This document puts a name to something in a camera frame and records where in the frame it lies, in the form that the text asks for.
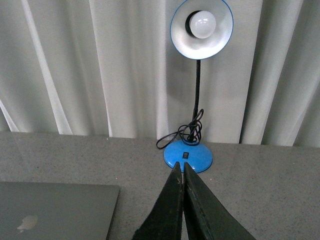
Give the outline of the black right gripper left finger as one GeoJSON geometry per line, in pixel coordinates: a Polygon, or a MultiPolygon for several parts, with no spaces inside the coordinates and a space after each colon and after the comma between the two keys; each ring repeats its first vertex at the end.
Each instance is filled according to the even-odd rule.
{"type": "Polygon", "coordinates": [[[184,183],[179,162],[169,174],[151,212],[135,231],[133,240],[180,240],[184,183]]]}

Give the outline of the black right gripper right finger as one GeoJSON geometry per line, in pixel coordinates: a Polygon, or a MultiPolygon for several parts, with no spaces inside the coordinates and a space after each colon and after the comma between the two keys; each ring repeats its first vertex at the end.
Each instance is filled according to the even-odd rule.
{"type": "Polygon", "coordinates": [[[193,168],[184,163],[184,217],[190,240],[253,240],[193,168]]]}

